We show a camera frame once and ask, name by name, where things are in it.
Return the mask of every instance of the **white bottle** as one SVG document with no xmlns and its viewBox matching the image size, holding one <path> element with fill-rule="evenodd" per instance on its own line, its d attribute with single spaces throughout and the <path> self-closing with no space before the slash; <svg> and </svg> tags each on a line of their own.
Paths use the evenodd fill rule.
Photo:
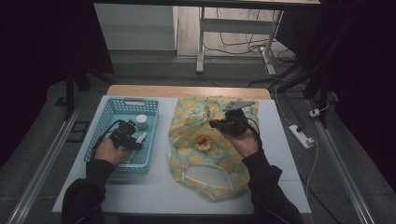
<svg viewBox="0 0 396 224">
<path fill-rule="evenodd" d="M 148 117 L 146 117 L 146 115 L 138 115 L 136 117 L 137 128 L 140 131 L 146 130 L 149 127 L 147 121 L 148 121 Z"/>
</svg>

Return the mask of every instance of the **electrical outlet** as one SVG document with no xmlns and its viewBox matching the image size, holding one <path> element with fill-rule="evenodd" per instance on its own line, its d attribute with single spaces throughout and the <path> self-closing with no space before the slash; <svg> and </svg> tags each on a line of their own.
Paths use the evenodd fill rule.
<svg viewBox="0 0 396 224">
<path fill-rule="evenodd" d="M 300 142 L 300 144 L 305 148 L 309 149 L 314 145 L 314 139 L 313 138 L 307 138 L 303 132 L 297 132 L 297 125 L 291 125 L 289 126 L 289 130 L 293 133 L 293 135 L 297 138 L 297 140 Z"/>
<path fill-rule="evenodd" d="M 318 109 L 314 109 L 312 111 L 309 111 L 309 116 L 311 116 L 311 118 L 317 117 L 320 115 L 320 112 Z"/>
</svg>

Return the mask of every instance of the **dark background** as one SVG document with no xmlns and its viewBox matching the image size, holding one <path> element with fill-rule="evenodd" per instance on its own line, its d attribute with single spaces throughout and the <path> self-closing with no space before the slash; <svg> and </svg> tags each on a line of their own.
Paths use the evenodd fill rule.
<svg viewBox="0 0 396 224">
<path fill-rule="evenodd" d="M 48 87 L 71 66 L 96 73 L 113 68 L 89 1 L 2 1 L 0 29 L 3 166 L 46 103 Z"/>
<path fill-rule="evenodd" d="M 359 2 L 320 12 L 287 11 L 276 38 L 309 70 L 345 19 L 353 18 L 326 69 L 330 91 L 338 96 L 335 111 L 341 121 L 396 191 L 396 3 Z"/>
</svg>

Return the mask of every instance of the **white wall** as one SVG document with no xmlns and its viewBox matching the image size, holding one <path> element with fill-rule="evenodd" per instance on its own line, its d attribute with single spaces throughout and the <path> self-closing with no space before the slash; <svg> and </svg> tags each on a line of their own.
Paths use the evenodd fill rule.
<svg viewBox="0 0 396 224">
<path fill-rule="evenodd" d="M 108 49 L 177 48 L 177 7 L 94 6 Z"/>
</svg>

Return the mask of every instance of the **wooden table edge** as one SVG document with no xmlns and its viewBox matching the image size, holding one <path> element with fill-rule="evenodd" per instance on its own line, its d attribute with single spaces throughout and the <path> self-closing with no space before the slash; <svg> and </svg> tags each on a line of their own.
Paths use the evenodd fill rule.
<svg viewBox="0 0 396 224">
<path fill-rule="evenodd" d="M 106 95 L 112 96 L 146 96 L 146 97 L 179 97 L 182 95 L 229 96 L 251 100 L 271 100 L 267 89 L 229 88 L 229 87 L 185 87 L 185 86 L 144 86 L 112 85 Z"/>
</svg>

